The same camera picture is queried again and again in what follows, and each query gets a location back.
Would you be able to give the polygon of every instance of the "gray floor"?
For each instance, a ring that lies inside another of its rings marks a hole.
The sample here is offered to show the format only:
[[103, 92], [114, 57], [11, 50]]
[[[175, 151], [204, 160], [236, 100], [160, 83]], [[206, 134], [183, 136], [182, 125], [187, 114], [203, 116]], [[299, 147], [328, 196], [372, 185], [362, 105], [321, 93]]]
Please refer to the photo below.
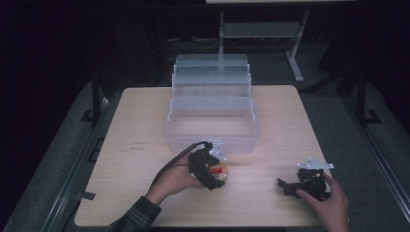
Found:
[[[297, 61], [305, 82], [296, 83], [284, 54], [290, 45], [291, 41], [271, 43], [269, 49], [263, 46], [236, 49], [248, 55], [253, 85], [289, 84], [304, 89], [329, 75], [317, 68], [326, 45], [302, 43]], [[197, 44], [175, 42], [167, 54], [169, 63], [178, 52], [195, 50], [198, 50]], [[159, 86], [168, 85], [168, 81], [165, 78]], [[385, 169], [374, 155], [383, 155], [403, 191], [410, 192], [409, 135], [370, 84], [366, 108], [375, 110], [382, 124], [361, 127], [351, 110], [354, 94], [342, 98], [336, 94], [337, 86], [338, 82], [331, 83], [315, 93], [301, 94], [301, 99], [324, 156], [336, 167], [332, 174], [350, 196], [351, 231], [410, 231], [403, 206], [397, 203], [395, 188], [387, 181]], [[94, 163], [87, 160], [99, 138], [105, 137], [120, 98], [121, 91], [118, 91], [104, 104], [99, 123], [91, 127], [90, 123], [80, 122], [83, 112], [92, 107], [91, 85], [84, 87], [21, 197], [9, 231], [102, 230], [79, 228], [73, 218], [79, 202], [77, 194], [85, 190], [94, 167]], [[369, 137], [374, 139], [376, 147], [368, 141]], [[322, 228], [286, 230], [323, 231]]]

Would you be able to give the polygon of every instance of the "clear plastic container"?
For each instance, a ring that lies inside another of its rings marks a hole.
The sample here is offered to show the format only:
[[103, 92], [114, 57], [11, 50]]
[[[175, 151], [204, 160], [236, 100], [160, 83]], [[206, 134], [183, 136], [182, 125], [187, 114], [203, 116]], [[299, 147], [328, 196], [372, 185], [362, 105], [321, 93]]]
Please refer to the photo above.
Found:
[[179, 55], [163, 127], [171, 151], [221, 144], [224, 155], [249, 154], [259, 135], [246, 55]]

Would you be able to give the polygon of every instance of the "dark background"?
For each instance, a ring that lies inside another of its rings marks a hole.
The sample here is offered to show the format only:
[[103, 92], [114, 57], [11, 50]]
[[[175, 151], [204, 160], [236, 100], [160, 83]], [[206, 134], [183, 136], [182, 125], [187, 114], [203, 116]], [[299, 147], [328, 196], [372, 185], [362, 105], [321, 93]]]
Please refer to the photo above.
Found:
[[[129, 86], [153, 86], [162, 79], [163, 39], [218, 36], [216, 11], [124, 10], [141, 2], [0, 2], [0, 228], [92, 75], [99, 76], [108, 96]], [[320, 68], [336, 73], [347, 66], [361, 67], [410, 131], [409, 8], [398, 1], [358, 2], [348, 7], [314, 6], [304, 40], [321, 43], [334, 35]], [[286, 11], [279, 8], [275, 17], [300, 10], [289, 9], [292, 6]], [[251, 15], [273, 16], [266, 11]]]

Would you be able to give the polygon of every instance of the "dark sleeve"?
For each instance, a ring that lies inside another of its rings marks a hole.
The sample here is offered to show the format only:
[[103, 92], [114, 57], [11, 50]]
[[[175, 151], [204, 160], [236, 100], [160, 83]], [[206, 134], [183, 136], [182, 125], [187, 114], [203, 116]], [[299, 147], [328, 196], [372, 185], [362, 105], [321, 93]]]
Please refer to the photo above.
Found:
[[161, 208], [141, 196], [135, 204], [104, 231], [148, 231], [161, 212]]

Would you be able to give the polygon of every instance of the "transparent plastic bin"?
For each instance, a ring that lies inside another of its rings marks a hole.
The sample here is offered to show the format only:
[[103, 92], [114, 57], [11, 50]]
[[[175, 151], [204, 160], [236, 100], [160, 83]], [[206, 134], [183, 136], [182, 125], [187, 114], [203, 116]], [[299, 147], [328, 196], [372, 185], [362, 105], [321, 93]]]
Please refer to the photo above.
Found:
[[171, 151], [220, 143], [224, 155], [249, 154], [259, 135], [246, 55], [179, 55], [163, 134]]

